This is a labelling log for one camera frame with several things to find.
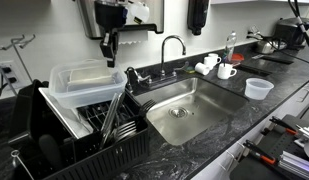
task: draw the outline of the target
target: sink drain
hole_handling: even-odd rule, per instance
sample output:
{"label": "sink drain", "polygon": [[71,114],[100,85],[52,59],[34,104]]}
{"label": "sink drain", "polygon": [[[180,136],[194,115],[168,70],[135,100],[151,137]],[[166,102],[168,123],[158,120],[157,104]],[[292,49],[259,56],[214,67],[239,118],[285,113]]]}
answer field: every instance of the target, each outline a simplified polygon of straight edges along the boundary
{"label": "sink drain", "polygon": [[181,107],[175,107],[169,110],[169,113],[174,118],[184,118],[187,116],[187,111]]}

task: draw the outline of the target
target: soap dispenser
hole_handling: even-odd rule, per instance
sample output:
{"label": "soap dispenser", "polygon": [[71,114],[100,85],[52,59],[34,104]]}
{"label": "soap dispenser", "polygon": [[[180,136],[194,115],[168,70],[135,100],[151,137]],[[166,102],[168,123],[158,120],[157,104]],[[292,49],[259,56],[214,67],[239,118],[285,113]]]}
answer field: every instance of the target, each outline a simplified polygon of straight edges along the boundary
{"label": "soap dispenser", "polygon": [[205,26],[209,0],[189,0],[187,26],[195,36]]}

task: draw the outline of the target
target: bottle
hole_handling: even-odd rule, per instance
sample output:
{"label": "bottle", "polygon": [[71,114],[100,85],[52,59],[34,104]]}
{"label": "bottle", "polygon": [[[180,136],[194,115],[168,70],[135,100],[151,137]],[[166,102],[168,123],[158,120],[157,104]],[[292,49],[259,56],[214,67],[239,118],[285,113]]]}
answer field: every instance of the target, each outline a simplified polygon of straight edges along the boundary
{"label": "bottle", "polygon": [[236,32],[232,31],[232,33],[226,39],[226,46],[224,49],[223,60],[222,60],[223,63],[231,63],[236,39],[237,39]]}

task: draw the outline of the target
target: black granite countertop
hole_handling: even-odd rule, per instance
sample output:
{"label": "black granite countertop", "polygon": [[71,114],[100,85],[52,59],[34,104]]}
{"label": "black granite countertop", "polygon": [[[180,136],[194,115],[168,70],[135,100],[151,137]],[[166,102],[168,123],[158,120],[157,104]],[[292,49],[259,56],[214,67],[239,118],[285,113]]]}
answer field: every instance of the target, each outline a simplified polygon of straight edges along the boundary
{"label": "black granite countertop", "polygon": [[[309,60],[309,49],[297,52],[285,50],[284,52],[296,55],[297,57]],[[302,86],[309,82],[309,64],[291,58],[281,52],[274,53],[273,57],[292,60],[292,64],[281,64],[262,59],[252,59],[257,53],[251,51],[250,46],[241,46],[235,49],[235,53],[242,53],[245,60],[242,64],[254,68],[262,68],[271,74],[262,77],[255,74],[238,70],[237,75],[228,80],[217,78],[217,68],[214,68],[208,75],[181,74],[178,80],[198,77],[208,82],[226,88],[234,93],[244,96],[245,81],[248,78],[256,77],[272,82],[275,87],[270,91],[266,99],[262,101],[249,100],[249,102],[237,111],[210,127],[198,136],[180,146],[173,146],[167,143],[159,132],[149,122],[150,132],[150,155],[142,163],[122,173],[123,179],[189,179],[227,148],[249,132],[254,126],[261,122],[266,116],[279,107],[290,96],[296,93]],[[203,62],[207,54],[193,56],[167,63],[169,67],[181,66],[185,60],[191,65]],[[157,71],[158,66],[142,68],[139,71],[146,75],[146,72]],[[147,91],[145,88],[136,88],[135,93]]]}

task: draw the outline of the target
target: white cabinet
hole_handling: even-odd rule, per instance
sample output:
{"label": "white cabinet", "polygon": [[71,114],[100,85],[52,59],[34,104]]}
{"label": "white cabinet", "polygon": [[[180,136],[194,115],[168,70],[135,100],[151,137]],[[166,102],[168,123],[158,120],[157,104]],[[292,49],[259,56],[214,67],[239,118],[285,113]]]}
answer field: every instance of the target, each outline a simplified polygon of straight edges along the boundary
{"label": "white cabinet", "polygon": [[[254,2],[254,1],[259,1],[259,2],[286,2],[287,3],[287,0],[211,0],[210,3],[211,4],[228,4],[228,3]],[[309,0],[298,0],[298,3],[309,5]]]}
{"label": "white cabinet", "polygon": [[258,144],[262,139],[260,132],[263,131],[265,127],[268,127],[271,122],[269,119],[272,116],[278,118],[283,118],[286,114],[291,114],[293,116],[298,116],[307,106],[309,105],[309,83],[306,84],[302,89],[295,93],[291,98],[289,98],[285,103],[283,103],[279,108],[267,116],[261,123],[255,126],[251,131],[245,134],[240,140],[233,144],[229,149],[223,152],[219,157],[212,161],[208,166],[206,166],[201,172],[193,177],[193,180],[229,180],[229,174],[233,167],[233,157],[241,156],[243,144],[247,139]]}

